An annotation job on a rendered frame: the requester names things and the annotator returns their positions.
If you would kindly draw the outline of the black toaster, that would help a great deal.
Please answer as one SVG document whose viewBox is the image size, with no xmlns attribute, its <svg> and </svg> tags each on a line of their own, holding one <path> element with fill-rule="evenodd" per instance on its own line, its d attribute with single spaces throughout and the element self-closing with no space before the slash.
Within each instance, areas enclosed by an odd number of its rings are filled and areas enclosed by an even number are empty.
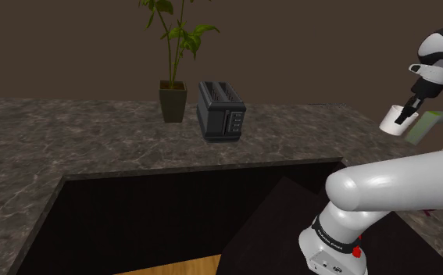
<svg viewBox="0 0 443 275">
<path fill-rule="evenodd" d="M 200 81 L 198 91 L 196 114 L 205 141 L 238 141 L 246 112 L 238 93 L 226 81 Z"/>
</svg>

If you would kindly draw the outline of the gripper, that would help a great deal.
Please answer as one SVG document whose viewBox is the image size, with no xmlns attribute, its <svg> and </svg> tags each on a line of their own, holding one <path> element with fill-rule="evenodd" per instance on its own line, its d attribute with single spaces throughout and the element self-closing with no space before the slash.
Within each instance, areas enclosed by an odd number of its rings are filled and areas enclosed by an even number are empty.
<svg viewBox="0 0 443 275">
<path fill-rule="evenodd" d="M 401 114 L 395 120 L 395 123 L 401 125 L 405 120 L 411 117 L 422 105 L 425 98 L 436 98 L 443 91 L 443 84 L 436 84 L 420 77 L 412 86 L 412 92 L 415 94 L 403 106 Z"/>
</svg>

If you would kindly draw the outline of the green potted plant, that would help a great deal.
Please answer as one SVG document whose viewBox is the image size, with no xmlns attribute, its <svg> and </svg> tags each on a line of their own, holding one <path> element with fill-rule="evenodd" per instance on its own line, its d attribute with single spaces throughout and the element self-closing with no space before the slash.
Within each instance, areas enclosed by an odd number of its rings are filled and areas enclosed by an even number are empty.
<svg viewBox="0 0 443 275">
<path fill-rule="evenodd" d="M 202 35 L 205 32 L 220 30 L 211 24 L 199 24 L 192 31 L 185 29 L 187 21 L 184 19 L 184 7 L 186 0 L 180 0 L 180 17 L 174 27 L 169 26 L 164 19 L 164 13 L 173 16 L 174 0 L 137 0 L 138 7 L 146 7 L 150 11 L 147 30 L 153 20 L 158 17 L 163 27 L 160 40 L 166 41 L 168 51 L 169 78 L 159 81 L 159 105 L 165 123 L 181 123 L 184 118 L 185 106 L 188 96 L 188 87 L 182 80 L 176 80 L 180 60 L 184 57 L 184 51 L 188 50 L 194 59 L 202 43 Z"/>
</svg>

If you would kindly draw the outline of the white cup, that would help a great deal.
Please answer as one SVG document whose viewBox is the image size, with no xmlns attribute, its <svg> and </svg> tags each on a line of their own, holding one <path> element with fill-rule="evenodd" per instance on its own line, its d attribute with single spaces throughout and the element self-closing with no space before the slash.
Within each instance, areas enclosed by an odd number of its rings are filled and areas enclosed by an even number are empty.
<svg viewBox="0 0 443 275">
<path fill-rule="evenodd" d="M 414 122 L 414 120 L 419 116 L 419 113 L 414 112 L 410 117 L 406 118 L 402 124 L 397 124 L 395 121 L 402 114 L 403 107 L 400 105 L 393 105 L 386 116 L 382 119 L 379 128 L 387 133 L 394 136 L 402 135 L 405 130 Z"/>
</svg>

